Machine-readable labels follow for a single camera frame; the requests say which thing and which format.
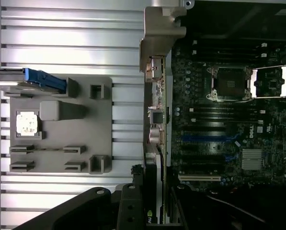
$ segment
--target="circuit board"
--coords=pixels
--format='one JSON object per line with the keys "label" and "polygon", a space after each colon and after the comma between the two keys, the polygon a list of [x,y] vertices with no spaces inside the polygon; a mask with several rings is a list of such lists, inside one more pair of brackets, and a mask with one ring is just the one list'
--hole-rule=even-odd
{"label": "circuit board", "polygon": [[183,183],[286,184],[286,44],[185,38],[172,73],[172,167]]}

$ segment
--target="cable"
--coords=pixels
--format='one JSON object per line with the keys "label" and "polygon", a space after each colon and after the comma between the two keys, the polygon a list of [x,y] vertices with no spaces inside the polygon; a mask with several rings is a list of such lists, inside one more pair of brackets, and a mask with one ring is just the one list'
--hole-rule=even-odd
{"label": "cable", "polygon": [[245,211],[244,209],[241,209],[241,208],[239,208],[239,207],[236,207],[236,206],[234,206],[233,204],[230,204],[230,203],[228,203],[228,202],[226,202],[226,201],[223,201],[223,200],[216,199],[216,198],[211,197],[211,196],[209,196],[209,195],[207,195],[207,197],[209,197],[209,198],[212,199],[212,200],[216,200],[216,201],[218,201],[218,202],[220,202],[220,203],[229,205],[230,207],[233,207],[233,208],[237,209],[238,211],[241,211],[242,213],[245,213],[245,214],[247,214],[248,216],[251,216],[252,218],[254,218],[254,219],[256,219],[256,220],[258,220],[258,221],[260,221],[260,222],[262,222],[262,223],[266,223],[265,220],[263,220],[263,219],[261,219],[261,218],[255,216],[255,215],[253,215],[253,214],[251,214],[251,213]]}

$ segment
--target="metal bracket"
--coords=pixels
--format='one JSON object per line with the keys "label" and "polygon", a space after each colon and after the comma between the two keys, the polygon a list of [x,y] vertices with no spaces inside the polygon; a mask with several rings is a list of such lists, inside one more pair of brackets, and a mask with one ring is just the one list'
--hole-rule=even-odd
{"label": "metal bracket", "polygon": [[175,41],[183,38],[186,28],[175,20],[186,15],[185,7],[146,7],[144,10],[144,38],[140,41],[139,69],[146,72],[153,57],[165,57]]}

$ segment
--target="motherboard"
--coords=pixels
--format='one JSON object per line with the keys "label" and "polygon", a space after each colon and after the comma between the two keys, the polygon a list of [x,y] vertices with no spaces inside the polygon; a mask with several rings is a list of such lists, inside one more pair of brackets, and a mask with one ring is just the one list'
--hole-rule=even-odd
{"label": "motherboard", "polygon": [[187,37],[172,73],[171,166],[182,183],[286,184],[286,43]]}

